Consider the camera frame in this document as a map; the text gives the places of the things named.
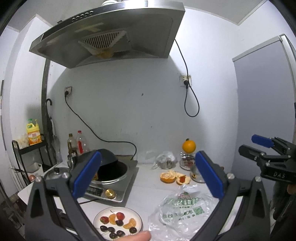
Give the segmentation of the small steel lidded pot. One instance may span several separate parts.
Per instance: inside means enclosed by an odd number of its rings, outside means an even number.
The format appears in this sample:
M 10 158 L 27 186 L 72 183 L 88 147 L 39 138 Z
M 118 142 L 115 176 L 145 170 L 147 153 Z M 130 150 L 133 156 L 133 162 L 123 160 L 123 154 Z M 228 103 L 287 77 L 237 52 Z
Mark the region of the small steel lidded pot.
M 193 165 L 190 169 L 190 177 L 193 181 L 197 183 L 205 183 L 202 175 L 200 174 L 199 170 L 197 169 L 196 165 Z

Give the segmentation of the grey refrigerator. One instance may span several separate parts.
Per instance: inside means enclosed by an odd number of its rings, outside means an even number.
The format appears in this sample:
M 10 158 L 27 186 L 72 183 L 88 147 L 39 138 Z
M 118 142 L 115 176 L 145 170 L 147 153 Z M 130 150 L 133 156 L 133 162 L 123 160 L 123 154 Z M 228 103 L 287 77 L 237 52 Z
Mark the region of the grey refrigerator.
M 233 59 L 238 95 L 238 131 L 232 171 L 261 176 L 256 161 L 240 156 L 241 145 L 277 155 L 251 141 L 253 135 L 295 144 L 295 49 L 286 35 L 273 37 Z

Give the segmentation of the small crumpled plastic bag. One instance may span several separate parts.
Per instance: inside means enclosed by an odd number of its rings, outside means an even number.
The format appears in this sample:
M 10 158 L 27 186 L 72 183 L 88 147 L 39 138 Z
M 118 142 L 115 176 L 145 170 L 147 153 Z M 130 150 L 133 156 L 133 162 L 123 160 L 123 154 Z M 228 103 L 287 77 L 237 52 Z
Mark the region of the small crumpled plastic bag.
M 152 169 L 161 168 L 164 170 L 175 168 L 178 160 L 171 151 L 163 151 L 158 156 L 154 157 Z

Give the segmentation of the orange segment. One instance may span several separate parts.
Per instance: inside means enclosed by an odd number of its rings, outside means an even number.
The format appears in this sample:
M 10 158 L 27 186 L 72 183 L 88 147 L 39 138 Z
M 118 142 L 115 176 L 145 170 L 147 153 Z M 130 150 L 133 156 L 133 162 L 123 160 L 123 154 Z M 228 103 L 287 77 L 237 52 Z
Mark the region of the orange segment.
M 123 228 L 129 230 L 131 228 L 136 227 L 136 225 L 137 221 L 134 218 L 131 218 L 127 224 L 123 225 Z
M 109 220 L 109 223 L 111 225 L 116 225 L 116 214 L 111 214 L 109 217 L 108 217 L 108 220 Z

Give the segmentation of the whole orange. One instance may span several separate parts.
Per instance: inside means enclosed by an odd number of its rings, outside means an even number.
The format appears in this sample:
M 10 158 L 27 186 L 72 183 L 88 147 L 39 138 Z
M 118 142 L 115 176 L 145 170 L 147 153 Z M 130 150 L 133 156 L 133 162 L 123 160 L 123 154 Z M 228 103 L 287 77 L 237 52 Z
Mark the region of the whole orange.
M 182 144 L 182 150 L 187 154 L 191 154 L 196 150 L 196 143 L 187 138 Z

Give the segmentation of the peeled orange half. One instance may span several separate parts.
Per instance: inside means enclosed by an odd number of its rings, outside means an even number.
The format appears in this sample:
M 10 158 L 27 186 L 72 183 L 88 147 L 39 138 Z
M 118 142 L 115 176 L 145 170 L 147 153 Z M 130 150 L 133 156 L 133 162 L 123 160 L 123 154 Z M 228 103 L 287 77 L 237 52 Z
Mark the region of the peeled orange half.
M 162 182 L 170 184 L 175 182 L 177 176 L 175 171 L 168 170 L 168 172 L 161 173 L 159 178 Z

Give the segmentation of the dark cherry with stem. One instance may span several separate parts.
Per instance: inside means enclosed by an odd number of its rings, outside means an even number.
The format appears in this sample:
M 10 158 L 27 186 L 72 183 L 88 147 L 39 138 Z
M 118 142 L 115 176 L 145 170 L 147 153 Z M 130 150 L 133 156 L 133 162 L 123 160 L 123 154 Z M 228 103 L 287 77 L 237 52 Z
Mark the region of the dark cherry with stem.
M 123 226 L 123 221 L 122 220 L 116 220 L 116 225 L 117 226 Z

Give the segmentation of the oil bottle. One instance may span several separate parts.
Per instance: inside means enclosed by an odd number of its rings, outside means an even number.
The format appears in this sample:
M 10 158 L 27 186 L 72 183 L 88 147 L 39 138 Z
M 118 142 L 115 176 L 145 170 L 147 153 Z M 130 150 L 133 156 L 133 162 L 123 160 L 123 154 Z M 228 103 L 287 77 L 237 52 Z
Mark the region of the oil bottle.
M 67 139 L 68 154 L 77 153 L 76 139 L 73 137 L 72 133 L 69 133 Z

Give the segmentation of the red cap sauce bottle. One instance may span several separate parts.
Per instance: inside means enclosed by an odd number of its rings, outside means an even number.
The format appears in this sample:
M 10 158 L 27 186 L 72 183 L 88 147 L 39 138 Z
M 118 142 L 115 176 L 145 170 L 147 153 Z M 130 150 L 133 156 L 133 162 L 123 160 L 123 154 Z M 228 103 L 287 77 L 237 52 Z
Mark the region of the red cap sauce bottle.
M 76 144 L 77 144 L 77 154 L 79 156 L 89 152 L 88 144 L 86 142 L 86 138 L 82 134 L 82 131 L 77 132 Z

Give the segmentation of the induction cooker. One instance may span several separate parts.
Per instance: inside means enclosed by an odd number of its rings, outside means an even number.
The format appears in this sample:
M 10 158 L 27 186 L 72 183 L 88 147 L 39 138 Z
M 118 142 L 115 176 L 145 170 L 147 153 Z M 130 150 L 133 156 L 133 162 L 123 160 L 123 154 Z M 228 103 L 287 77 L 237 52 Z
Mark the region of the induction cooker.
M 85 195 L 116 203 L 123 202 L 136 168 L 136 160 L 124 159 L 100 167 L 98 179 L 90 183 Z

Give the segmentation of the black umbrella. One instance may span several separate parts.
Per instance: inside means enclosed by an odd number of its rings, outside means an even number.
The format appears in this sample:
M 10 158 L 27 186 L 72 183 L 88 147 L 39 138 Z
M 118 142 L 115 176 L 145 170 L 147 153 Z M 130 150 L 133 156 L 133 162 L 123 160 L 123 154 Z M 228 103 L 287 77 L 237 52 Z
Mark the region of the black umbrella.
M 53 155 L 55 157 L 56 163 L 59 164 L 62 162 L 62 156 L 60 152 L 60 142 L 56 134 L 56 128 L 55 128 L 55 123 L 52 119 L 52 117 L 49 114 L 48 111 L 48 103 L 50 106 L 52 106 L 52 100 L 50 98 L 46 99 L 46 117 L 47 117 L 47 130 L 49 134 L 49 140 L 51 143 L 51 149 L 53 152 Z

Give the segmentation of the white round plate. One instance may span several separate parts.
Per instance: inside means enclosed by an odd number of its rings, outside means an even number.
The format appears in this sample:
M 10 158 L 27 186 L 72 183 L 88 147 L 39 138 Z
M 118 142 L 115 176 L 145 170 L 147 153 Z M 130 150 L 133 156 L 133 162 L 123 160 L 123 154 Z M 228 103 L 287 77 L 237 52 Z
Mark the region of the white round plate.
M 130 208 L 110 207 L 100 211 L 93 221 L 104 240 L 118 240 L 142 231 L 140 215 Z

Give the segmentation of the yellow detergent bottle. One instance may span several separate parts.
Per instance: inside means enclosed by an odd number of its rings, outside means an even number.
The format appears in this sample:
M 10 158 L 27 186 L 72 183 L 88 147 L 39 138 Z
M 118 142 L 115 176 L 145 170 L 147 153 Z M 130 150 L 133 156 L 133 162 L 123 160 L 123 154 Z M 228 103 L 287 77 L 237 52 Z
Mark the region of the yellow detergent bottle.
M 40 127 L 37 120 L 33 121 L 32 118 L 28 119 L 26 130 L 30 146 L 42 142 Z

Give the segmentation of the red strawberry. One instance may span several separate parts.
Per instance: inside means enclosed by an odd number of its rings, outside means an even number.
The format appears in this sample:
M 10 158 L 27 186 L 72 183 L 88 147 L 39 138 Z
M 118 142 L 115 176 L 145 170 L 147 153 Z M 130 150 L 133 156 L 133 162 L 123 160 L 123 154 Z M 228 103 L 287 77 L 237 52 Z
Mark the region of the red strawberry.
M 116 218 L 123 221 L 125 219 L 125 215 L 122 212 L 117 212 Z
M 100 218 L 100 222 L 103 223 L 104 225 L 109 223 L 109 218 L 107 216 L 102 216 Z

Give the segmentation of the black wok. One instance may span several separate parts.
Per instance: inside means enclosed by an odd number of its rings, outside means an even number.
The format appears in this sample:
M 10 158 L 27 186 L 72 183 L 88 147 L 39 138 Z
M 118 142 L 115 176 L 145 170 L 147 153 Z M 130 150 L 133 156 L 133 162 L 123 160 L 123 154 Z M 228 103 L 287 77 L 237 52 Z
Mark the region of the black wok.
M 107 149 L 89 151 L 78 157 L 75 169 L 79 171 L 97 172 L 100 167 L 110 166 L 118 162 L 118 158 Z

